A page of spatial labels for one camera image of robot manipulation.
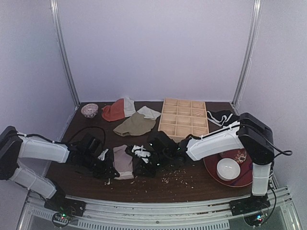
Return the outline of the mauve and cream underwear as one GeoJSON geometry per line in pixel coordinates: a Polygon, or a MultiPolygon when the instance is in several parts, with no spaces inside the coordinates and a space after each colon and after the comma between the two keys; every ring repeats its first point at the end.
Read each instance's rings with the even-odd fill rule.
{"type": "Polygon", "coordinates": [[[127,145],[113,148],[113,166],[119,173],[119,177],[115,177],[116,180],[129,180],[134,178],[132,162],[133,157],[125,152],[126,148],[127,145]]]}

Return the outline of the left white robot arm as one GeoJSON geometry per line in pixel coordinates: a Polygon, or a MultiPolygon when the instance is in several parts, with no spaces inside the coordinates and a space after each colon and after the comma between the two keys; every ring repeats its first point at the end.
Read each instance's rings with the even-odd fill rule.
{"type": "Polygon", "coordinates": [[[103,149],[104,140],[87,133],[76,142],[50,140],[39,134],[23,134],[8,126],[0,135],[0,178],[11,180],[39,194],[56,210],[71,207],[65,192],[56,183],[36,174],[21,163],[21,158],[54,161],[84,167],[95,178],[114,179],[119,172],[103,149]]]}

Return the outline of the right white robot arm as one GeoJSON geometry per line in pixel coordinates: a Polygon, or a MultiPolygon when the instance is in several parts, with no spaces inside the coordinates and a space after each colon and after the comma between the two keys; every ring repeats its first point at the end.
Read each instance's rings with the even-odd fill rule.
{"type": "Polygon", "coordinates": [[[190,134],[179,143],[158,131],[149,137],[148,144],[151,150],[137,145],[125,149],[128,155],[140,158],[135,172],[147,177],[154,177],[167,165],[181,165],[187,158],[199,161],[222,152],[245,150],[252,165],[251,195],[232,201],[232,214],[270,207],[267,192],[275,158],[272,130],[251,114],[243,113],[228,126],[205,136],[190,134]]]}

